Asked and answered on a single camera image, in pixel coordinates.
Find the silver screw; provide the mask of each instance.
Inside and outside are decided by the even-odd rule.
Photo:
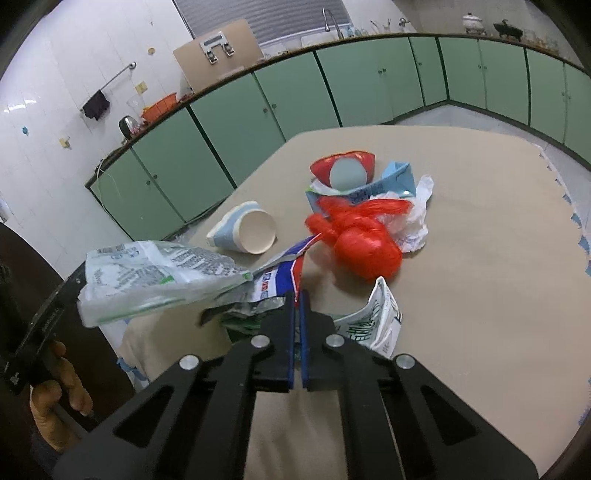
[[[269,343],[271,340],[267,335],[255,335],[251,338],[251,345],[254,348],[265,348]]]
[[[331,335],[326,337],[324,341],[328,346],[331,346],[332,348],[338,348],[345,344],[345,339],[342,335],[339,335],[338,333],[332,333]]]
[[[403,370],[410,370],[415,364],[416,361],[414,358],[410,355],[407,355],[406,353],[396,357],[396,365],[398,365]]]
[[[178,364],[183,370],[192,370],[198,366],[199,358],[197,358],[195,355],[185,355],[178,361]]]

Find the cabinet door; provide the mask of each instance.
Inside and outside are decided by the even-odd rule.
[[[183,226],[183,219],[131,150],[121,155],[91,189],[133,240],[161,240]]]
[[[280,61],[255,76],[286,140],[301,132],[339,127],[313,53]]]
[[[543,53],[527,50],[531,85],[531,128],[564,141],[566,85],[564,64]]]
[[[186,109],[139,140],[134,151],[185,221],[233,192]]]
[[[591,79],[564,65],[566,72],[566,135],[564,144],[591,163]]]
[[[527,67],[523,47],[478,40],[484,70],[486,108],[522,124],[528,122]]]
[[[318,50],[343,127],[379,125],[394,118],[388,91],[378,73],[375,40]]]
[[[421,84],[408,39],[382,38],[373,43],[394,116],[422,107]]]
[[[440,38],[439,43],[445,62],[449,98],[486,108],[478,40],[446,37]]]
[[[237,185],[285,143],[253,75],[208,93],[191,108]]]
[[[410,37],[409,40],[417,61],[425,105],[446,100],[445,78],[435,37]]]

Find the countertop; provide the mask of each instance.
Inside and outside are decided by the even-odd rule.
[[[375,153],[376,176],[389,160],[403,158],[415,181],[423,174],[434,180],[426,246],[406,256],[388,280],[402,311],[396,353],[414,355],[541,475],[577,433],[589,400],[591,297],[572,207],[537,147],[454,127],[301,134],[246,179],[189,244],[211,249],[208,230],[231,208],[256,200],[275,218],[277,241],[263,255],[222,253],[260,266],[309,235],[310,163],[355,148]],[[306,254],[301,285],[312,308],[329,314],[361,308],[373,287],[336,265],[322,244]],[[191,304],[132,319],[118,354],[139,361],[153,380],[187,353],[224,353],[229,345],[221,327],[195,327],[203,308]],[[338,412],[335,392],[258,394],[245,478],[345,478]],[[270,446],[273,455],[262,455]]]
[[[119,148],[116,148],[115,150],[111,151],[101,162],[99,162],[99,164],[97,164],[96,168],[95,168],[95,172],[93,173],[93,176],[86,182],[86,187],[90,188],[90,186],[96,181],[96,171],[99,168],[101,170],[106,170],[114,161],[116,161],[123,153],[125,153],[127,150],[129,150],[130,147],[132,147],[137,141],[139,141],[141,138],[144,137],[144,135],[147,135],[149,132],[151,132],[154,128],[158,127],[162,122],[164,122],[166,119],[168,119],[169,117],[173,116],[176,112],[178,112],[179,110],[185,108],[187,105],[191,104],[192,102],[194,102],[195,100],[197,100],[198,98],[201,98],[202,96],[208,94],[209,92],[215,90],[218,87],[221,87],[222,85],[229,83],[243,75],[246,75],[248,73],[252,73],[255,72],[261,68],[267,67],[273,63],[276,63],[278,61],[281,60],[285,60],[291,57],[295,57],[297,55],[301,55],[304,53],[307,53],[309,51],[315,51],[315,50],[320,50],[322,48],[328,48],[328,47],[333,47],[335,45],[339,45],[339,44],[344,44],[344,43],[354,43],[356,41],[363,41],[363,40],[373,40],[373,39],[377,39],[377,38],[395,38],[395,37],[460,37],[460,38],[476,38],[476,39],[481,39],[481,40],[491,40],[491,41],[499,41],[502,43],[509,43],[512,45],[518,45],[520,47],[525,47],[528,48],[530,50],[535,50],[535,51],[539,51],[540,53],[543,53],[545,55],[548,55],[550,57],[554,57],[558,60],[561,60],[565,63],[568,63],[569,65],[573,66],[574,68],[577,68],[579,70],[581,70],[582,72],[587,73],[582,67],[580,67],[577,64],[574,64],[572,62],[570,62],[569,60],[563,59],[560,56],[554,55],[551,52],[548,52],[544,49],[541,48],[536,48],[534,46],[528,45],[528,44],[524,44],[521,42],[517,42],[517,41],[513,41],[513,40],[507,40],[505,38],[497,38],[497,37],[490,37],[490,36],[482,36],[482,35],[468,35],[468,34],[436,34],[436,33],[389,33],[389,34],[373,34],[373,35],[366,35],[363,37],[351,37],[351,38],[344,38],[342,40],[334,40],[334,41],[329,41],[329,42],[325,42],[325,43],[321,43],[321,44],[317,44],[317,45],[310,45],[308,47],[303,47],[303,48],[299,48],[296,50],[291,50],[287,53],[284,53],[282,55],[277,55],[275,57],[271,57],[270,59],[261,59],[260,62],[258,62],[255,65],[252,65],[248,68],[245,68],[243,70],[240,70],[238,72],[233,73],[232,75],[229,75],[227,77],[225,77],[224,79],[210,85],[209,87],[199,91],[199,92],[193,92],[192,95],[188,96],[184,101],[179,102],[172,110],[170,110],[169,112],[165,113],[164,115],[162,115],[160,118],[158,118],[158,120],[156,120],[155,122],[149,124],[140,134],[136,135],[135,137],[133,137],[132,140],[128,141],[125,143],[125,145],[122,145]]]

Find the paper cup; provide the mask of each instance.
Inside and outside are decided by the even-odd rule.
[[[275,241],[275,220],[257,202],[234,207],[207,234],[212,247],[261,254]]]

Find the gray blinds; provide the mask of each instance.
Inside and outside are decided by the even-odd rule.
[[[216,27],[246,18],[256,39],[263,43],[305,30],[324,27],[322,8],[330,9],[339,24],[349,16],[341,0],[173,0],[198,37]]]

